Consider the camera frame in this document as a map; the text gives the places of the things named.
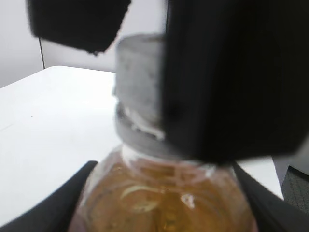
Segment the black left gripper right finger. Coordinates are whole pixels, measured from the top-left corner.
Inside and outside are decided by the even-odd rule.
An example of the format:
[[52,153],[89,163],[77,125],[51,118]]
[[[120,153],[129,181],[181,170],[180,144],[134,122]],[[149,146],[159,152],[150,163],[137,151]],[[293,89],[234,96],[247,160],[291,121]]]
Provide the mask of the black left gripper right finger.
[[260,232],[308,232],[309,216],[271,193],[237,163],[234,172]]

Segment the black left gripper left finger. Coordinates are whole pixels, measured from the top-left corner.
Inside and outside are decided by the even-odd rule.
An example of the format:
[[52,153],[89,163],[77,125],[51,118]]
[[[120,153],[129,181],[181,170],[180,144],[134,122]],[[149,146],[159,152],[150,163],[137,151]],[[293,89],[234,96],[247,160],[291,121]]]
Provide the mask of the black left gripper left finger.
[[90,160],[32,209],[3,225],[2,232],[66,232],[84,185],[98,162]]

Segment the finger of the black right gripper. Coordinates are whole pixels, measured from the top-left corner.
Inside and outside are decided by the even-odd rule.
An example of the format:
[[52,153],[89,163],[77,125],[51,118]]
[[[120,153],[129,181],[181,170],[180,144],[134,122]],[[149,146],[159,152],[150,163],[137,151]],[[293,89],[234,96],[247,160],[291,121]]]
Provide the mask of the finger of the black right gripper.
[[114,42],[129,0],[28,0],[33,36],[97,55]]
[[170,0],[161,112],[167,143],[225,164],[294,154],[309,134],[306,0]]

